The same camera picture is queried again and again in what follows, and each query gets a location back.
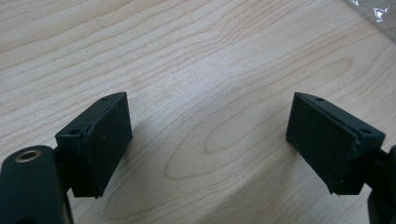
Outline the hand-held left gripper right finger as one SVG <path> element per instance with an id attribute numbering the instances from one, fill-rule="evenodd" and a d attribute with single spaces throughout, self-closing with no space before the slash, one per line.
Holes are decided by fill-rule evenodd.
<path id="1" fill-rule="evenodd" d="M 322 179 L 329 192 L 357 195 L 382 165 L 386 135 L 315 95 L 296 92 L 286 139 Z"/>

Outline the clear plastic zipper bag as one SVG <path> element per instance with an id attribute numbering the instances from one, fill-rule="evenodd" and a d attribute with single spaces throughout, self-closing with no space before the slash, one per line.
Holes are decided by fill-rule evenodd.
<path id="1" fill-rule="evenodd" d="M 396 0 L 343 0 L 396 44 Z"/>

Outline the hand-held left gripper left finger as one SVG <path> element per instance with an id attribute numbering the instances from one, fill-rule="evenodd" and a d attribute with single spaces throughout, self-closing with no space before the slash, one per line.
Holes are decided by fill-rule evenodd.
<path id="1" fill-rule="evenodd" d="M 76 197 L 101 197 L 133 139 L 126 92 L 97 100 L 55 135 Z"/>

